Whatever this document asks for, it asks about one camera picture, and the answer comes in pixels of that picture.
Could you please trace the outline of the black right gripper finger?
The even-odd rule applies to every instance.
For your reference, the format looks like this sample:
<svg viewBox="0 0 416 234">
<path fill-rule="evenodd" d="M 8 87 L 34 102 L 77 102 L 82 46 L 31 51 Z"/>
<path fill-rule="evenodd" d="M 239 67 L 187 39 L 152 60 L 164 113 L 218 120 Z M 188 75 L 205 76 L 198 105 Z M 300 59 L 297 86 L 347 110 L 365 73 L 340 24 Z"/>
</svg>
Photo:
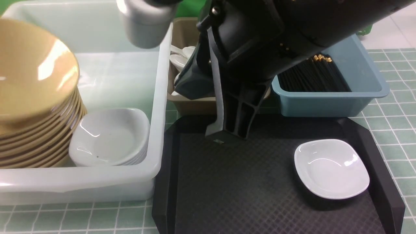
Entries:
<svg viewBox="0 0 416 234">
<path fill-rule="evenodd" d="M 251 124 L 265 99 L 272 80 L 259 83 L 214 78 L 216 121 L 206 128 L 212 141 L 248 139 Z"/>
</svg>

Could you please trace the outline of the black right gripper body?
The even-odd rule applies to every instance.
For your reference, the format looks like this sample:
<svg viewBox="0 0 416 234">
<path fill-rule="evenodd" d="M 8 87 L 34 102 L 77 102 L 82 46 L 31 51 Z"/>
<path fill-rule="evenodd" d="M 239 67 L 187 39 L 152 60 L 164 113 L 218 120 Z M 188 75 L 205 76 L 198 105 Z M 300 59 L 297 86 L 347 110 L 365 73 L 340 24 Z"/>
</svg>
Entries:
<svg viewBox="0 0 416 234">
<path fill-rule="evenodd" d="M 207 0 L 197 22 L 199 42 L 174 83 L 174 92 L 195 100 L 247 85 L 268 89 L 266 81 L 323 47 L 298 25 L 300 0 Z"/>
</svg>

